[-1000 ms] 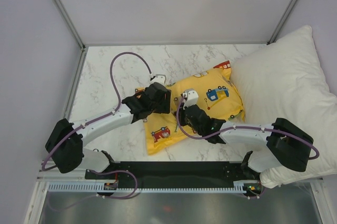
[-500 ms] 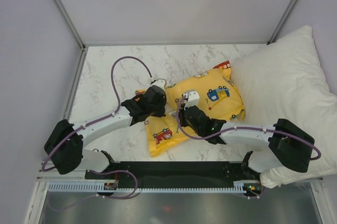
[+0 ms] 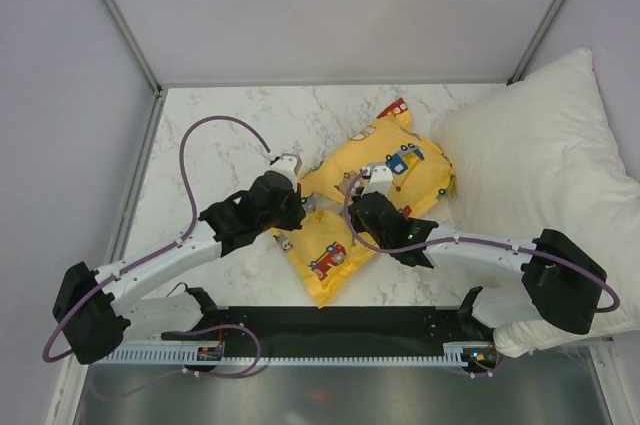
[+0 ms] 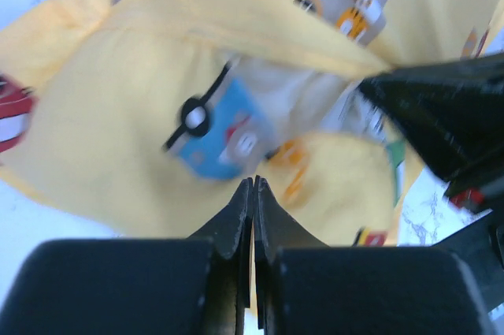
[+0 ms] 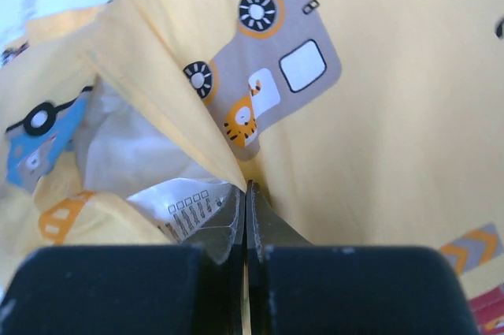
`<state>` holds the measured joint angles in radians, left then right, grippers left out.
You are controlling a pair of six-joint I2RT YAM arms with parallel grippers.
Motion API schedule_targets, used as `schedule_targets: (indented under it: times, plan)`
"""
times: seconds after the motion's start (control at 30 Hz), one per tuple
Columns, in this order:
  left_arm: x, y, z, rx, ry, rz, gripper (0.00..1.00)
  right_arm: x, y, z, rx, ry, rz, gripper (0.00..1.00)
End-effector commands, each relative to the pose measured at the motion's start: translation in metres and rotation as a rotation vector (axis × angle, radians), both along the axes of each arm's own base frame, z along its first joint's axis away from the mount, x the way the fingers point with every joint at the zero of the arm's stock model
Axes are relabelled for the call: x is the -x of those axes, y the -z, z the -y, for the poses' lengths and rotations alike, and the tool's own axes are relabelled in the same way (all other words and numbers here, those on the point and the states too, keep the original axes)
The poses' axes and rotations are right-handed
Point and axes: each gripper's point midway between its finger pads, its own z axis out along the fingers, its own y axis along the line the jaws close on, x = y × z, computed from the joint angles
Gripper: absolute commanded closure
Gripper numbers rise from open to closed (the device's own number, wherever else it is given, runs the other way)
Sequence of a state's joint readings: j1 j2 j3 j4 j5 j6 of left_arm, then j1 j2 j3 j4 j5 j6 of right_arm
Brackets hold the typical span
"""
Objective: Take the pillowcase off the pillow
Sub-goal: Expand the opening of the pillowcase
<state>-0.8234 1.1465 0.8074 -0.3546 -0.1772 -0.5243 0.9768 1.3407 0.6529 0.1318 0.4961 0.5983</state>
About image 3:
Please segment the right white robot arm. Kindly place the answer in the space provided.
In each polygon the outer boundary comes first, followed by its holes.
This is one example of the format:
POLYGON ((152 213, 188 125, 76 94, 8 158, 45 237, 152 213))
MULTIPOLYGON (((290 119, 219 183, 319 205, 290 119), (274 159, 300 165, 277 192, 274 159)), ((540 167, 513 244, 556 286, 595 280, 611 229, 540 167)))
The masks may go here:
POLYGON ((461 234, 404 216, 379 192, 357 197, 346 206, 345 218, 356 240, 369 234, 369 248, 403 265, 463 270, 497 280, 496 287, 471 288, 460 305, 457 327, 469 339, 532 321, 585 335, 595 315, 620 305, 604 269, 556 230, 519 240, 461 234))

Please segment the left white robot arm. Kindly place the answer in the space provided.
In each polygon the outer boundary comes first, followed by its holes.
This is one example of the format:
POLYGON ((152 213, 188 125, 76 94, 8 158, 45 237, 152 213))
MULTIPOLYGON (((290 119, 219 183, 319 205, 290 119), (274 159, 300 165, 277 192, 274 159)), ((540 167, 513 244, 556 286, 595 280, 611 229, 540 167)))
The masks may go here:
POLYGON ((297 230, 305 211, 296 174, 268 170, 251 187, 210 205, 170 244, 95 270, 79 262, 64 274, 52 314, 57 327, 43 360, 69 355, 83 365, 113 352, 132 326, 126 312, 182 273, 249 246, 272 229, 297 230))

